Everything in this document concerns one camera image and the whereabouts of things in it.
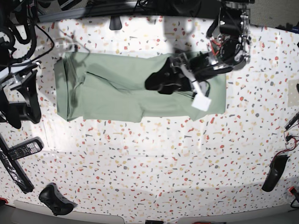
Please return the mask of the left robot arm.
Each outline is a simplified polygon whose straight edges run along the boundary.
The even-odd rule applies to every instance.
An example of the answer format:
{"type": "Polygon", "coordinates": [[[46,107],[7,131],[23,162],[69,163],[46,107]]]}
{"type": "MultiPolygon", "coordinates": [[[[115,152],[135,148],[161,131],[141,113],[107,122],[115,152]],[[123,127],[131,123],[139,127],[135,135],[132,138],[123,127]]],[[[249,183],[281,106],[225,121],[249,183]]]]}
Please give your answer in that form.
{"type": "MultiPolygon", "coordinates": [[[[37,9],[27,0],[0,3],[0,87],[18,91],[22,102],[0,93],[0,120],[14,128],[39,123],[36,90],[40,57],[37,9]]],[[[66,121],[188,116],[196,120],[224,111],[221,74],[250,61],[250,15],[246,0],[223,0],[206,32],[210,51],[180,52],[149,59],[67,52],[54,65],[57,113],[66,121]]]]}

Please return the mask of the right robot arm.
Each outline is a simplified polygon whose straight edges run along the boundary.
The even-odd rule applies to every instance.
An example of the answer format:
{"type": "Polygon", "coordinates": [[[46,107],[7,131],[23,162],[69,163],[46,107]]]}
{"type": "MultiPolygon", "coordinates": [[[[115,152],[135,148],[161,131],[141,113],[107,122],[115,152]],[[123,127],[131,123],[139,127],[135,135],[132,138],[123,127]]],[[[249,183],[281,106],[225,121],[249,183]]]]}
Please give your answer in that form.
{"type": "Polygon", "coordinates": [[[39,59],[50,49],[33,58],[37,47],[39,6],[49,0],[2,0],[0,2],[0,121],[16,129],[22,121],[39,123],[41,110],[36,90],[39,59]]]}

